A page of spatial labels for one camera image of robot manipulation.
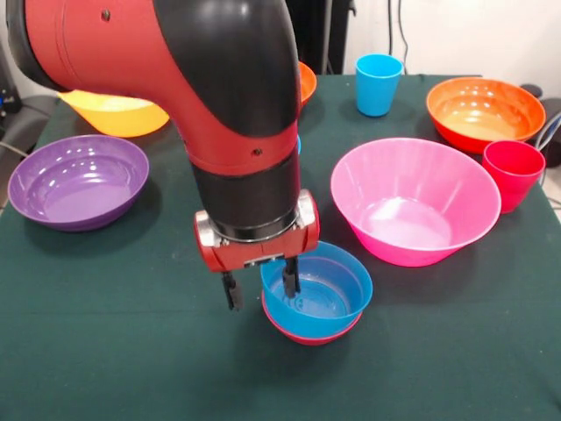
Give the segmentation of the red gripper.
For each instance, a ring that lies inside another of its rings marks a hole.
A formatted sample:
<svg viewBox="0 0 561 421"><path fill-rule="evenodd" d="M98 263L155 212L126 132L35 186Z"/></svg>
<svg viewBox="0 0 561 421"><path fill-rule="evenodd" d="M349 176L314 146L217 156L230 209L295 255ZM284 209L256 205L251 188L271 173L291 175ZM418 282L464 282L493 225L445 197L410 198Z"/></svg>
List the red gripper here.
<svg viewBox="0 0 561 421"><path fill-rule="evenodd" d="M275 236L250 242L229 239L213 227L204 210L195 214L194 232L200 254L209 270L222 272L229 309L239 311L244 307L244 299L241 285L230 272L233 270L284 258L286 265L282 279L285 295L294 298L301 292L297 255L316 248L320 219L313 196L309 190L302 189L295 207L295 220Z"/></svg>

